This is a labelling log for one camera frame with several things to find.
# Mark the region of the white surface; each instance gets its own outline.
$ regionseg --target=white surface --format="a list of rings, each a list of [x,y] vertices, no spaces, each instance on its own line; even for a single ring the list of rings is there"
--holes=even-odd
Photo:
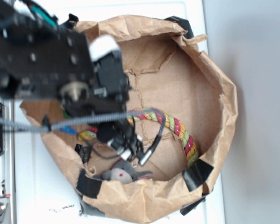
[[[60,21],[68,18],[68,13],[78,15],[80,20],[100,21],[121,14],[139,14],[155,18],[172,15],[190,20],[194,35],[204,34],[204,15],[202,2],[191,1],[40,1]],[[207,43],[200,45],[207,50]],[[15,108],[15,120],[27,123],[22,112]],[[53,223],[122,223],[120,220],[100,217],[80,217],[80,201],[71,185],[63,177],[54,161],[46,151],[38,134],[17,133],[15,136],[17,221],[19,224],[32,222]],[[179,211],[155,223],[199,223],[224,224],[224,206],[219,177],[214,192],[195,210],[182,216]]]
[[[280,224],[280,0],[205,1],[209,54],[238,88],[227,224]]]

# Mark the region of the paper bag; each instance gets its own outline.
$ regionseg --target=paper bag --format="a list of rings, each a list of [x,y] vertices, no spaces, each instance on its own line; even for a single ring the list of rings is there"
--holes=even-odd
[[[111,34],[121,47],[124,71],[132,86],[128,109],[154,107],[178,118],[200,153],[199,160],[187,168],[181,140],[166,130],[147,164],[137,168],[151,170],[154,178],[123,185],[91,178],[118,159],[104,161],[92,153],[83,164],[74,150],[80,143],[75,136],[42,134],[49,153],[82,200],[106,217],[150,223],[212,192],[234,135],[238,109],[235,85],[205,52],[199,52],[197,43],[206,36],[188,40],[176,23],[131,15],[99,23],[79,22],[76,30],[90,42]],[[40,124],[44,114],[51,122],[63,119],[56,101],[24,102],[21,108],[33,124]],[[158,128],[159,124],[148,120],[137,123],[137,133],[147,146]],[[113,154],[101,143],[95,147]]]

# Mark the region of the black tape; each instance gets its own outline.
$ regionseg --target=black tape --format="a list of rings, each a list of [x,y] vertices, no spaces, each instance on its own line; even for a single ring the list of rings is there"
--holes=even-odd
[[[189,204],[187,206],[185,206],[184,208],[182,208],[180,210],[181,215],[185,216],[186,214],[188,214],[191,210],[195,209],[201,202],[206,201],[205,197],[208,194],[204,195],[201,199],[197,200],[196,202]]]
[[[101,186],[102,181],[88,178],[86,176],[86,171],[84,169],[81,170],[76,189],[83,195],[96,199]]]
[[[102,211],[98,210],[97,208],[95,208],[95,207],[93,207],[89,204],[86,204],[82,200],[81,200],[80,204],[81,204],[81,207],[82,207],[82,214],[105,217],[105,214]]]
[[[194,37],[194,33],[192,32],[190,22],[186,19],[182,19],[177,16],[171,16],[169,18],[166,18],[165,20],[176,22],[179,26],[181,26],[184,30],[187,30],[187,33],[184,34],[186,39],[191,39]]]
[[[208,163],[197,160],[191,167],[182,172],[182,176],[188,190],[191,192],[201,186],[209,177],[213,166]]]

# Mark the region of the colorful rope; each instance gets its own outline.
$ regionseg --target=colorful rope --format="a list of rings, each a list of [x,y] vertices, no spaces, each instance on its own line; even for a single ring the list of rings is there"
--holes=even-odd
[[[169,128],[172,132],[174,132],[182,140],[184,151],[186,154],[187,166],[190,167],[199,157],[197,146],[194,143],[194,138],[189,134],[184,124],[180,123],[180,121],[177,118],[174,118],[173,116],[167,113],[164,113],[164,115],[166,117],[165,126]],[[163,122],[162,116],[154,112],[144,113],[134,117],[135,121],[146,120],[146,119],[158,121],[159,123]],[[132,118],[127,118],[127,120],[130,123],[133,123]],[[96,133],[97,133],[97,128],[91,128],[87,131],[81,132],[80,135],[86,140],[91,140],[93,138],[96,138]]]

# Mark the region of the gray plush mouse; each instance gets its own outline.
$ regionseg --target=gray plush mouse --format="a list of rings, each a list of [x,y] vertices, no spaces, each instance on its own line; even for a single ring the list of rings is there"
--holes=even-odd
[[[124,160],[120,160],[116,163],[111,170],[108,170],[101,175],[93,176],[93,178],[98,180],[115,180],[121,181],[123,184],[131,183],[139,179],[150,179],[152,177],[152,172],[137,172],[127,161]]]

